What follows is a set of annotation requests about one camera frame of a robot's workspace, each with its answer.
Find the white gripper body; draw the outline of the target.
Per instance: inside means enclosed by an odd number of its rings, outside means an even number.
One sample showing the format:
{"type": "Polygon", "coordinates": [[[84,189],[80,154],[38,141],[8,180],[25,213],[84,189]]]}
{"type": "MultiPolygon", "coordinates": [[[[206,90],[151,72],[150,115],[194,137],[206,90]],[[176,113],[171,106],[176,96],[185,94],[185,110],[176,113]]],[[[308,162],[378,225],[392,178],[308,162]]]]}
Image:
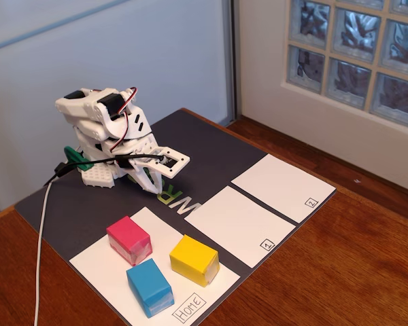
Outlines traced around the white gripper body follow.
{"type": "MultiPolygon", "coordinates": [[[[159,155],[162,147],[158,145],[152,133],[130,141],[125,141],[117,146],[117,155],[159,155]]],[[[117,161],[117,166],[121,169],[140,169],[147,167],[150,169],[159,169],[161,163],[156,158],[135,158],[135,159],[120,159],[117,161]]]]}

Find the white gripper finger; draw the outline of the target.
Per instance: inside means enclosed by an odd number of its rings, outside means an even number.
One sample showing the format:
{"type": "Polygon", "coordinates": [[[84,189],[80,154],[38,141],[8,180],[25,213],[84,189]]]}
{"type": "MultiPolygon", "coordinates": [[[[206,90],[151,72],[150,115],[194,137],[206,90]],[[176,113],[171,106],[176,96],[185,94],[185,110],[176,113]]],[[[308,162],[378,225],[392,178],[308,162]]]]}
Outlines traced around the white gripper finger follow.
{"type": "Polygon", "coordinates": [[[162,192],[163,180],[162,180],[161,174],[155,170],[149,169],[148,176],[152,180],[152,184],[150,186],[150,192],[162,192]]]}
{"type": "Polygon", "coordinates": [[[127,173],[132,176],[132,178],[141,186],[141,188],[147,192],[150,192],[150,186],[152,184],[151,178],[146,174],[145,168],[140,168],[139,170],[135,168],[129,168],[127,173]]]}

